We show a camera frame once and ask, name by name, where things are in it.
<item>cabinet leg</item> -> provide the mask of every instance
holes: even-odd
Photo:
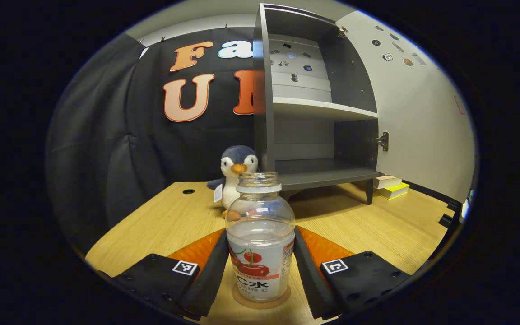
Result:
[[[372,204],[372,185],[373,179],[369,179],[365,183],[365,187],[367,189],[367,204]]]

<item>open cabinet door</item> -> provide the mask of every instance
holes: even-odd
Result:
[[[464,202],[473,178],[475,141],[452,81],[419,47],[359,10],[336,24],[344,27],[367,69],[379,137],[389,135],[388,151],[378,146],[377,171]]]

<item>orange letter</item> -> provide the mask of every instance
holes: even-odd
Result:
[[[166,92],[163,101],[163,113],[174,122],[197,119],[208,107],[208,88],[210,81],[213,79],[213,74],[200,74],[200,76],[195,76],[192,79],[192,82],[196,84],[196,103],[188,109],[183,109],[180,106],[182,87],[186,84],[185,79],[174,80],[163,85],[163,90]]]
[[[204,47],[212,47],[212,45],[214,45],[212,42],[207,41],[180,47],[179,49],[175,50],[174,52],[177,53],[176,64],[170,68],[170,71],[177,71],[195,65],[197,62],[192,60],[192,57],[201,58],[202,55],[204,55]]]
[[[234,107],[234,114],[254,114],[254,107],[252,105],[252,95],[254,92],[252,70],[240,70],[235,72],[234,76],[240,80],[240,100],[238,105]]]

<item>penguin beak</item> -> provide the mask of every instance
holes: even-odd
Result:
[[[232,165],[232,172],[234,172],[236,174],[244,173],[244,172],[246,172],[247,169],[248,169],[248,167],[246,167],[246,165],[244,165],[244,164],[233,164]]]

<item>cabinet shelf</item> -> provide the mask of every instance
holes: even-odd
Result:
[[[277,160],[276,171],[283,191],[365,181],[380,176],[374,169],[335,158]]]
[[[335,103],[288,97],[273,98],[274,115],[334,122],[376,120],[378,114]]]

